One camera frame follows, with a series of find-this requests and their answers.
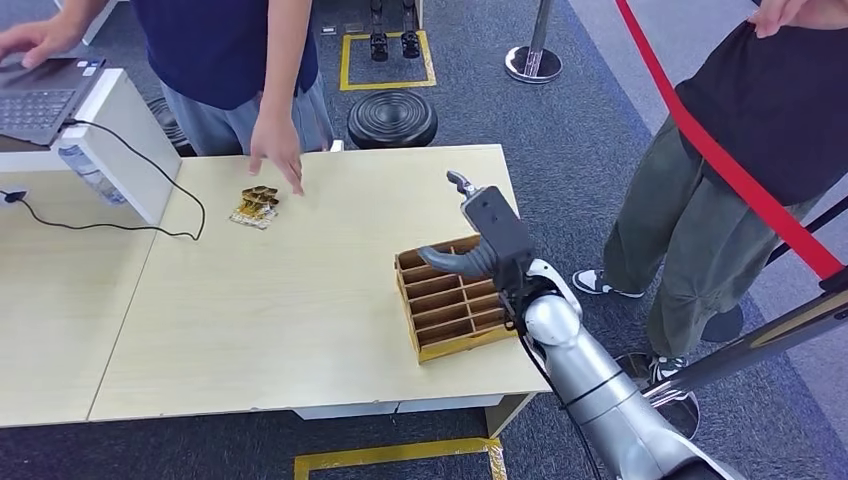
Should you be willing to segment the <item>person's left hand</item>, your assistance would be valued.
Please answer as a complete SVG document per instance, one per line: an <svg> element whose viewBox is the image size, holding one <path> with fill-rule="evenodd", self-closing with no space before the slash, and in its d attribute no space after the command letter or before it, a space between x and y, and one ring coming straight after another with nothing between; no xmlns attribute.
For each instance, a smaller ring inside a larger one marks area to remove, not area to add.
<svg viewBox="0 0 848 480"><path fill-rule="evenodd" d="M295 195L302 196L302 163L300 141L290 118L274 112L261 112L254 125L250 143L248 171L258 175L264 161L276 166Z"/></svg>

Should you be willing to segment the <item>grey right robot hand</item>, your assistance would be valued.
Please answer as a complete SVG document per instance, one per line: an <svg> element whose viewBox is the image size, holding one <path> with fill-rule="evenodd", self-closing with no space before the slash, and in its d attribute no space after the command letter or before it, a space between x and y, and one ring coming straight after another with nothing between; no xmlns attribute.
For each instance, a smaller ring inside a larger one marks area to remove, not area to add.
<svg viewBox="0 0 848 480"><path fill-rule="evenodd" d="M437 271L489 277L497 291L507 296L516 294L524 286L534 259L534 245L527 227L498 187L476 187L453 170L446 177L464 196L460 210L479 234L478 244L461 254L425 246L418 249L419 257Z"/></svg>

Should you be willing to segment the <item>person's right hand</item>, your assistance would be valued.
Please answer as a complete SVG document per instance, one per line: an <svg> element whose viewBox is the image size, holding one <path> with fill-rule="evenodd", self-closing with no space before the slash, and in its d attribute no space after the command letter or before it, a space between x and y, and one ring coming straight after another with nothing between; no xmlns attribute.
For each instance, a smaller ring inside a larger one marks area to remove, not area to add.
<svg viewBox="0 0 848 480"><path fill-rule="evenodd" d="M747 22L753 26L758 38L766 38L789 25L806 3L807 0L761 0Z"/></svg>
<svg viewBox="0 0 848 480"><path fill-rule="evenodd" d="M1 33L1 59L22 54L21 65L33 69L54 54L77 45L87 26L65 12L49 20L23 23Z"/></svg>

